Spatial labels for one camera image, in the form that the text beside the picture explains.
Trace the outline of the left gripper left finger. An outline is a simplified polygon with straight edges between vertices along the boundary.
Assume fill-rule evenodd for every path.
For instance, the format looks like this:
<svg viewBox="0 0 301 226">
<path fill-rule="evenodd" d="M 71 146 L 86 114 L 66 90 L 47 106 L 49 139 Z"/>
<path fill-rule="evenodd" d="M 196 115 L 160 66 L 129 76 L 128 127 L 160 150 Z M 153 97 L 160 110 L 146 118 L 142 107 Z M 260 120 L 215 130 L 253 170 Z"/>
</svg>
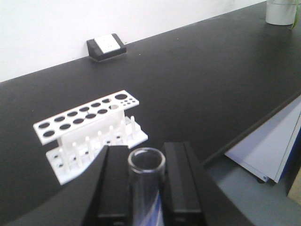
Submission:
<svg viewBox="0 0 301 226">
<path fill-rule="evenodd" d="M 126 226 L 128 204 L 129 149 L 107 147 L 96 191 L 81 223 L 83 226 Z"/>
</svg>

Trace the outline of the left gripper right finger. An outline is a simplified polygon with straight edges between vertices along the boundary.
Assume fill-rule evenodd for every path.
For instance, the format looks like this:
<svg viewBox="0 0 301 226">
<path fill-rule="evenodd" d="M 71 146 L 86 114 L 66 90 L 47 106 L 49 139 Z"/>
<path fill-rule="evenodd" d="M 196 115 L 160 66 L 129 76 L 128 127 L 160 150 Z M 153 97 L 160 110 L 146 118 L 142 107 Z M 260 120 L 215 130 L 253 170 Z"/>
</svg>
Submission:
<svg viewBox="0 0 301 226">
<path fill-rule="evenodd" d="M 167 226 L 205 226 L 190 164 L 183 143 L 166 142 L 166 174 L 162 194 Z"/>
</svg>

